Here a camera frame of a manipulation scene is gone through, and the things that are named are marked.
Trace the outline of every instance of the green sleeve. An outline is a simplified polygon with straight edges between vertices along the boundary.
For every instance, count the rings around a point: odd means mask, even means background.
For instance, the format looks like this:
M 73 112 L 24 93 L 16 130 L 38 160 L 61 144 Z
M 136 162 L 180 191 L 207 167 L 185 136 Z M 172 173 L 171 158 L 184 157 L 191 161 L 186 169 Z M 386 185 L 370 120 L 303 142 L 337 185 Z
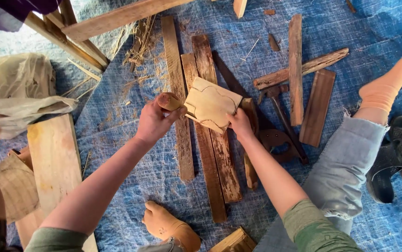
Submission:
M 25 252 L 81 252 L 87 238 L 88 236 L 83 233 L 43 227 L 33 233 Z
M 309 199 L 288 209 L 282 221 L 299 252 L 362 252 L 355 241 L 338 231 Z

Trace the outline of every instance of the blue tarp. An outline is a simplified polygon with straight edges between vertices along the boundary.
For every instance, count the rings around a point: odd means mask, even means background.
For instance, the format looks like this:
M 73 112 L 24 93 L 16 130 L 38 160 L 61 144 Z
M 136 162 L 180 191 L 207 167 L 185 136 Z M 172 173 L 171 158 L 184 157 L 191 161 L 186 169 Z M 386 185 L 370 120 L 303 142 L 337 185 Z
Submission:
M 181 53 L 192 52 L 193 35 L 207 34 L 212 49 L 219 52 L 254 99 L 258 97 L 258 90 L 252 85 L 254 78 L 288 66 L 288 23 L 294 14 L 303 15 L 304 60 L 344 47 L 350 49 L 348 57 L 328 67 L 337 76 L 321 144 L 319 148 L 304 145 L 310 162 L 314 163 L 342 122 L 344 112 L 355 112 L 358 108 L 358 89 L 386 73 L 402 57 L 402 0 L 353 0 L 353 4 L 356 14 L 350 12 L 344 0 L 255 0 L 248 2 L 244 17 L 238 20 L 230 0 L 197 0 L 158 15 L 144 64 L 136 73 L 129 73 L 128 65 L 122 66 L 123 55 L 131 48 L 129 38 L 78 117 L 75 132 L 81 159 L 85 161 L 88 152 L 92 152 L 84 177 L 135 134 L 140 110 L 146 102 L 170 90 L 160 26 L 160 17 L 167 15 L 173 15 L 179 23 Z M 264 9 L 275 9 L 276 14 L 264 15 Z M 268 33 L 280 40 L 280 52 L 270 49 Z M 248 53 L 246 61 L 240 60 Z M 146 75 L 149 78 L 126 85 Z M 225 87 L 219 73 L 217 76 L 220 85 Z M 304 106 L 312 80 L 313 74 L 303 78 Z M 282 94 L 281 98 L 288 113 L 289 95 Z M 264 100 L 260 108 L 278 129 L 283 129 L 268 100 Z M 395 113 L 402 114 L 402 90 L 392 110 L 392 114 Z M 242 151 L 233 132 L 228 134 L 243 199 L 228 204 L 227 222 L 213 223 L 193 132 L 191 125 L 195 179 L 189 182 L 179 179 L 172 127 L 142 158 L 115 194 L 95 230 L 100 251 L 135 251 L 139 246 L 158 242 L 141 223 L 147 200 L 156 201 L 189 223 L 203 240 L 202 251 L 238 226 L 255 241 L 263 236 L 277 213 L 261 185 L 254 192 L 246 188 Z M 0 142 L 0 146 L 6 148 L 7 144 Z M 283 166 L 299 183 L 303 183 L 311 169 L 311 165 L 303 166 L 297 160 Z M 394 176 L 393 185 L 396 198 L 392 204 L 375 203 L 363 187 L 364 210 L 355 218 L 351 236 L 364 251 L 402 251 L 402 180 L 398 175 Z

